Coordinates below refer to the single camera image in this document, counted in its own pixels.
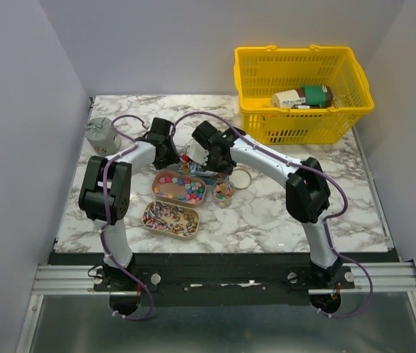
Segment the blue tray clear lollipops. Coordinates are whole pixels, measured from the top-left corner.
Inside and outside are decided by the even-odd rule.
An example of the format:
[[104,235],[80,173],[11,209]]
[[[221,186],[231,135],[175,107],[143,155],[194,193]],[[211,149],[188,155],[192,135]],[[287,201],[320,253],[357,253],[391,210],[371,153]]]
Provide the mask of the blue tray clear lollipops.
[[207,185],[214,185],[217,181],[228,179],[227,174],[205,170],[202,165],[192,160],[189,160],[188,162],[181,160],[178,164],[177,171],[179,174],[185,174],[197,179],[201,179]]

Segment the beige tray rainbow lollipops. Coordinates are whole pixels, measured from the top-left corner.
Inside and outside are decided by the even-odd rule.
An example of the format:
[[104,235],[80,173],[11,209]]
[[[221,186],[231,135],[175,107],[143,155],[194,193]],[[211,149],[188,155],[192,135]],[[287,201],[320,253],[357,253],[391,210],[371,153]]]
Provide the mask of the beige tray rainbow lollipops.
[[195,210],[161,201],[146,205],[142,223],[149,231],[183,240],[194,238],[201,226]]

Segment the pink tray star candies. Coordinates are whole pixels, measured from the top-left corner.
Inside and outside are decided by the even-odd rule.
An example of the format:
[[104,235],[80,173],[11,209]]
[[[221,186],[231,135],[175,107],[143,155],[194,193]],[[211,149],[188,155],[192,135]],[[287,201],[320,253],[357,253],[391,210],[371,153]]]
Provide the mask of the pink tray star candies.
[[151,189],[158,201],[192,208],[201,206],[207,193],[203,180],[172,171],[160,171]]

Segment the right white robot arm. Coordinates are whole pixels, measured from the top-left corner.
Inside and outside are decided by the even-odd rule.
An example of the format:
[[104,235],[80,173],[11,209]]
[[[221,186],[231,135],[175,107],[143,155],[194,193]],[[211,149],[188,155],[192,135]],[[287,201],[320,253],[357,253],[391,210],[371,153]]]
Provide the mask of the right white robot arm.
[[310,157],[286,157],[262,145],[244,131],[234,128],[222,132],[205,121],[192,133],[207,152],[209,171],[231,174],[237,163],[250,166],[275,180],[286,191],[286,209],[299,221],[310,249],[310,278],[319,288],[337,280],[341,266],[326,224],[330,188],[320,163]]

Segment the clear glass jar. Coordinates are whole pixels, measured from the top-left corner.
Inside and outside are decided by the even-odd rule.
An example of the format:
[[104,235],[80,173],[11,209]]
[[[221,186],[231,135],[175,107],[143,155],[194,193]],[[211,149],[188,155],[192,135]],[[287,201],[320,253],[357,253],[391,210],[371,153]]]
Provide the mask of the clear glass jar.
[[219,208],[226,208],[232,205],[235,195],[235,187],[229,180],[219,180],[213,185],[213,201]]

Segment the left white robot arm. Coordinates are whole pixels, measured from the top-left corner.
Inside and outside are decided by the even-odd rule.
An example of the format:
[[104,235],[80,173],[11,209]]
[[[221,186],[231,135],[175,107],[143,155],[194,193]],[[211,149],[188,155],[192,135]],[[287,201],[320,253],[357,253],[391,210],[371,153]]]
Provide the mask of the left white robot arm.
[[127,151],[112,157],[92,156],[79,194],[79,209],[101,230],[104,263],[114,268],[110,281],[119,290],[128,290],[136,280],[129,264],[129,247],[124,217],[129,208],[133,174],[154,166],[161,170],[179,162],[171,141],[173,123],[154,118],[149,130],[137,138]]

